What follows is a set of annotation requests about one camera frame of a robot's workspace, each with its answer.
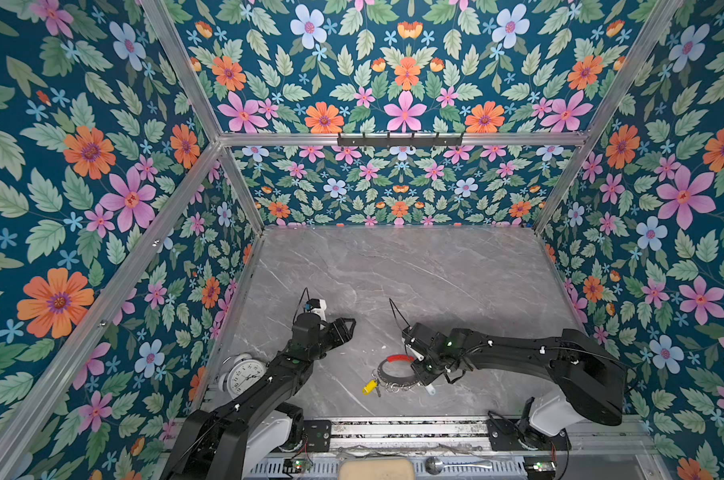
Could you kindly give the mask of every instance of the flower center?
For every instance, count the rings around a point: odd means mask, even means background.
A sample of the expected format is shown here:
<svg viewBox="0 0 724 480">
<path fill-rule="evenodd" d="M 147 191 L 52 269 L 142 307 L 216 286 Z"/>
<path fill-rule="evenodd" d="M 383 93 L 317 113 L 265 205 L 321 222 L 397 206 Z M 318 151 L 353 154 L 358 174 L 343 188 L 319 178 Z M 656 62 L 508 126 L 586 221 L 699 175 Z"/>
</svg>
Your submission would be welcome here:
<svg viewBox="0 0 724 480">
<path fill-rule="evenodd" d="M 52 310 L 53 313 L 60 313 L 66 310 L 67 306 L 69 306 L 69 296 L 65 293 L 56 293 L 47 301 L 47 307 Z"/>
<path fill-rule="evenodd" d="M 97 159 L 101 156 L 101 149 L 98 148 L 98 145 L 96 144 L 87 144 L 82 149 L 82 157 L 85 158 L 88 162 L 92 162 L 93 160 Z"/>
<path fill-rule="evenodd" d="M 141 203 L 141 199 L 138 198 L 138 194 L 136 192 L 130 192 L 130 194 L 125 197 L 125 206 L 127 208 L 136 208 L 139 203 Z"/>
</svg>

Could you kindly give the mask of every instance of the spoon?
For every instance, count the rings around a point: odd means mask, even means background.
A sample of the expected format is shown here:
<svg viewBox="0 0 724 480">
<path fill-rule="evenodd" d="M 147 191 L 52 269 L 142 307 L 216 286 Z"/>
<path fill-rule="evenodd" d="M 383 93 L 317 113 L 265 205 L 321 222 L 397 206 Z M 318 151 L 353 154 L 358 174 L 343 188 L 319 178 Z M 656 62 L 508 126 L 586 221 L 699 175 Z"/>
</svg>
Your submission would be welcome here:
<svg viewBox="0 0 724 480">
<path fill-rule="evenodd" d="M 442 470 L 449 467 L 480 467 L 480 468 L 492 468 L 489 461 L 476 462 L 476 463 L 448 463 L 445 464 L 442 460 L 437 457 L 428 457 L 425 459 L 425 471 L 431 475 L 439 475 Z"/>
</svg>

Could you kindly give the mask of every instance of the clock face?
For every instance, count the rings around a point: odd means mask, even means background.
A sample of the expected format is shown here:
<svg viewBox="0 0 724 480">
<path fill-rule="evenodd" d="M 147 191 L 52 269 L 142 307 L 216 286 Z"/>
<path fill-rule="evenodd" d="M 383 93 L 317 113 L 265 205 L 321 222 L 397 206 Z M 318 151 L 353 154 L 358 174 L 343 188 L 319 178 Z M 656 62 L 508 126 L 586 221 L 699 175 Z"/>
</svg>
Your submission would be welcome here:
<svg viewBox="0 0 724 480">
<path fill-rule="evenodd" d="M 233 367 L 228 374 L 227 390 L 231 398 L 237 398 L 249 389 L 266 372 L 266 366 L 258 360 L 244 360 Z"/>
</svg>

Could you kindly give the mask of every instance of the white alarm clock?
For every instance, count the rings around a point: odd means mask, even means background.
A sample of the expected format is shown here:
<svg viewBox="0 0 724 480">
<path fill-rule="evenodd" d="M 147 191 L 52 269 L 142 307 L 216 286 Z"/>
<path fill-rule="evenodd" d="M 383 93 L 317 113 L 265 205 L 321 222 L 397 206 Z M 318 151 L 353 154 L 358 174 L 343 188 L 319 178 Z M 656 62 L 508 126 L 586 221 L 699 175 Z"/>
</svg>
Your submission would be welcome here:
<svg viewBox="0 0 724 480">
<path fill-rule="evenodd" d="M 218 378 L 218 390 L 227 392 L 231 399 L 234 399 L 261 379 L 266 373 L 266 365 L 260 360 L 255 360 L 249 353 L 229 358 L 233 360 L 231 370 L 222 373 Z"/>
</svg>

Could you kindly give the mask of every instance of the yellow key tag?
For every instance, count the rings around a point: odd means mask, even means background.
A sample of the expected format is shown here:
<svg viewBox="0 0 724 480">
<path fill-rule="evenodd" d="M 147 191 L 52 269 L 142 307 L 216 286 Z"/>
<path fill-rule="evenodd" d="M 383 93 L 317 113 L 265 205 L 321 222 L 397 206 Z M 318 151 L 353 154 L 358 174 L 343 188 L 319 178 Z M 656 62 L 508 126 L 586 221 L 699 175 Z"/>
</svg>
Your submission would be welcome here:
<svg viewBox="0 0 724 480">
<path fill-rule="evenodd" d="M 375 387 L 377 387 L 377 386 L 378 386 L 378 383 L 375 380 L 370 380 L 369 383 L 367 385 L 365 385 L 364 388 L 362 389 L 362 393 L 364 393 L 365 395 L 369 395 L 370 393 L 373 392 L 373 390 L 375 390 Z"/>
</svg>

